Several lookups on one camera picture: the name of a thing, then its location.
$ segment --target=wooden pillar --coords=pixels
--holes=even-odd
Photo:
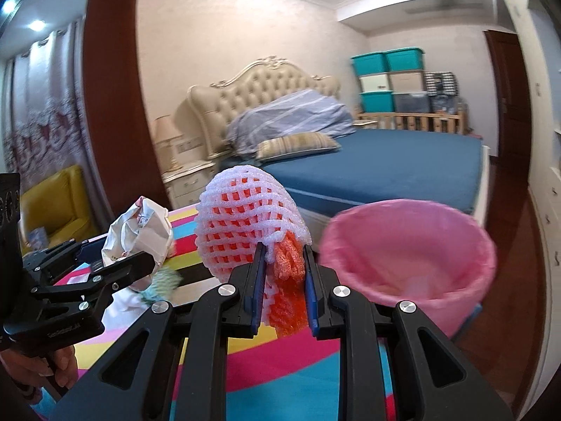
[[[136,0],[88,0],[82,52],[88,129],[113,213],[141,195],[169,209],[142,102]]]

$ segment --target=floral curtain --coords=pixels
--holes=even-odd
[[[83,20],[53,31],[8,61],[2,139],[8,172],[21,175],[21,192],[79,164],[101,230],[113,219],[89,144],[82,99]]]

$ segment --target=headboard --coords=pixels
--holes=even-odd
[[[332,77],[309,75],[285,58],[274,55],[250,63],[229,81],[193,85],[187,101],[203,128],[209,158],[228,150],[226,127],[247,109],[253,109],[305,88],[338,98],[340,84]]]

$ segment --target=wooden crib rail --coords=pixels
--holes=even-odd
[[[451,114],[406,114],[398,112],[366,112],[357,114],[361,120],[377,121],[378,128],[434,131],[437,133],[467,134],[464,112]]]

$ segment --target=trash bin liner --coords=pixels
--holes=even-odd
[[[451,337],[487,293],[496,255],[471,216],[436,202],[399,199],[336,215],[324,231],[320,263],[371,302],[415,302]]]

